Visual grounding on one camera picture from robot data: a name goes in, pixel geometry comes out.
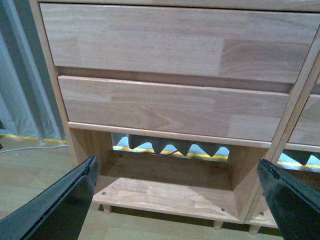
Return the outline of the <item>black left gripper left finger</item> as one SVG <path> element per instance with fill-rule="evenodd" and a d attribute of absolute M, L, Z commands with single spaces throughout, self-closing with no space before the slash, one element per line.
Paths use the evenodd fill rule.
<path fill-rule="evenodd" d="M 0 221 L 2 240 L 79 238 L 100 172 L 92 155 L 39 195 Z"/>

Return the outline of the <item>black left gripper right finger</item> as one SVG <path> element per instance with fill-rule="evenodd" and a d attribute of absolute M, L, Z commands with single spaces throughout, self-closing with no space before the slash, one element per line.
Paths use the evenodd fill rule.
<path fill-rule="evenodd" d="M 257 164 L 257 174 L 283 239 L 318 240 L 320 192 L 263 158 Z"/>

